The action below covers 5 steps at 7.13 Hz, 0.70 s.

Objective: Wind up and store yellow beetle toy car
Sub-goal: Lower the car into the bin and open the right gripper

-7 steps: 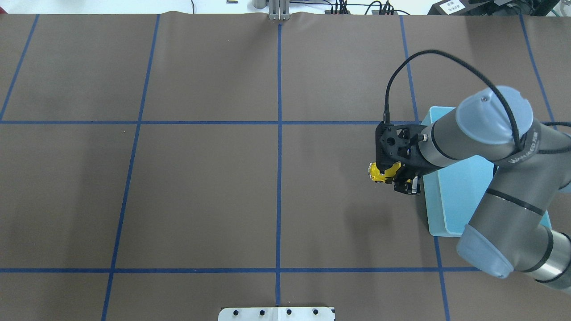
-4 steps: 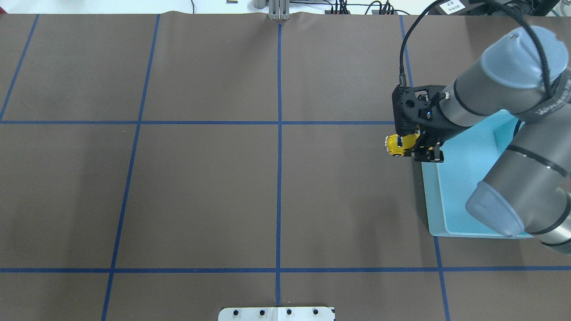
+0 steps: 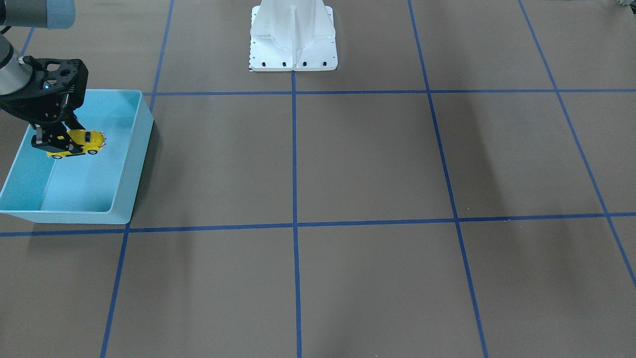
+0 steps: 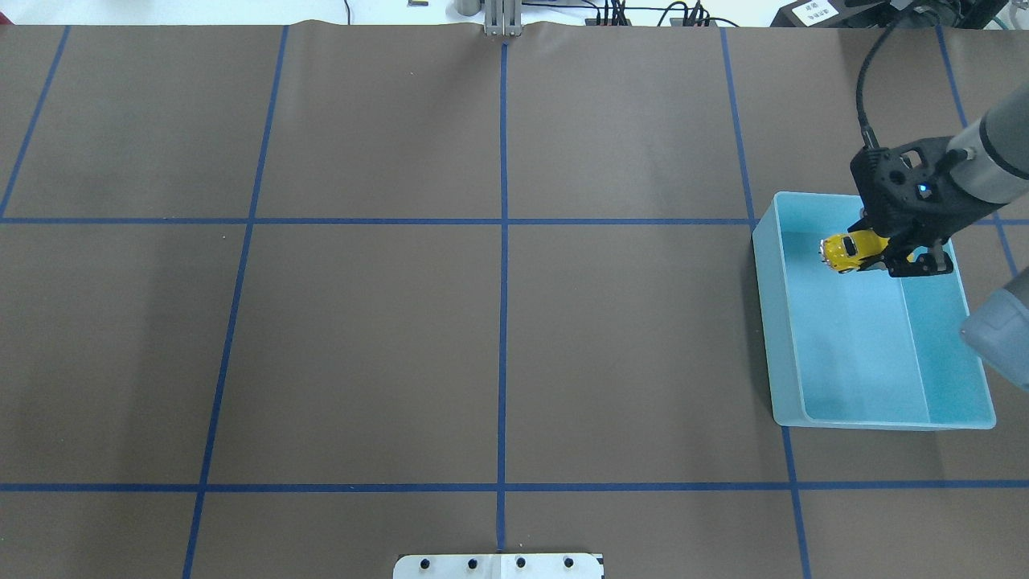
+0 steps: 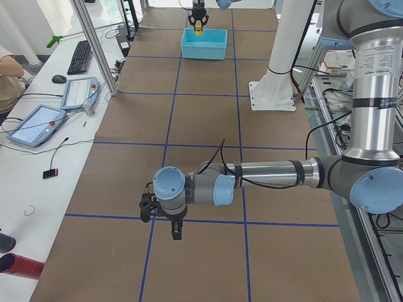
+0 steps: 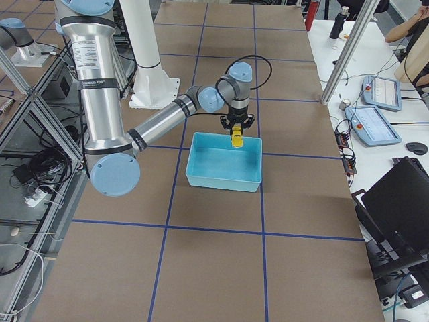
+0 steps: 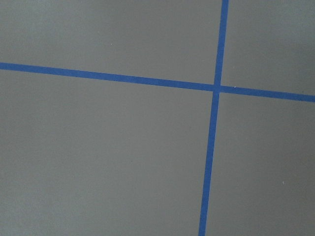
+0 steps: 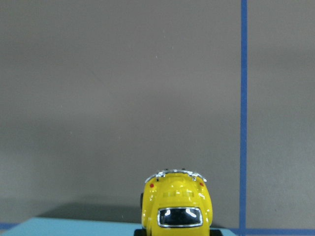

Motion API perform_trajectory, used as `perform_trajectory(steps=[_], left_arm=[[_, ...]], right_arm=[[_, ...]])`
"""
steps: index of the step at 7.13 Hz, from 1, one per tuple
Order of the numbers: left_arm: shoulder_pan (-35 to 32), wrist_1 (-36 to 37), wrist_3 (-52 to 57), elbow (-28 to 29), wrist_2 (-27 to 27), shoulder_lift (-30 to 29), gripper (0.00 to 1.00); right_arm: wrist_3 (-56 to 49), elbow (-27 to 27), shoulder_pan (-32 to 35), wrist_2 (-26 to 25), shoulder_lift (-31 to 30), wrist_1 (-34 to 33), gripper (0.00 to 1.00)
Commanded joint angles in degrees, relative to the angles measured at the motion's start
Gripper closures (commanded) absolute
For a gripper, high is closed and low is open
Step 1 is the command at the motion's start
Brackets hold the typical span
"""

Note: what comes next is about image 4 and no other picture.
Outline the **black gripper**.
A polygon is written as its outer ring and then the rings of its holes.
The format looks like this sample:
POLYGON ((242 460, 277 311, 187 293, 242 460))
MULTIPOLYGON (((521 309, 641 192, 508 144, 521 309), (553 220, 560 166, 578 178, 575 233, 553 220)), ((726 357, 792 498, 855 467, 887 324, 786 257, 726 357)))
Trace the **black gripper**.
POLYGON ((854 233, 889 239, 887 272, 894 278, 952 274, 945 241, 996 212, 998 205, 971 195, 954 181, 891 181, 872 187, 872 207, 859 210, 854 233))

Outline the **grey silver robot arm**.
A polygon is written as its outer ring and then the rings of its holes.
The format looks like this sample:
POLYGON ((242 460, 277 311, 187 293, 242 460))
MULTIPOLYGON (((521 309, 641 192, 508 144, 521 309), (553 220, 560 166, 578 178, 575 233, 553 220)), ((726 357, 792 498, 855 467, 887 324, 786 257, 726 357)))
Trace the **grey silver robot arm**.
POLYGON ((983 226, 994 236, 1007 280, 962 323, 964 342, 1000 377, 1027 388, 1027 268, 1019 266, 1003 209, 1027 197, 1027 87, 991 105, 954 135, 889 148, 878 142, 859 104, 861 148, 850 169, 863 202, 848 234, 859 242, 856 267, 892 277, 955 272, 945 242, 983 226))

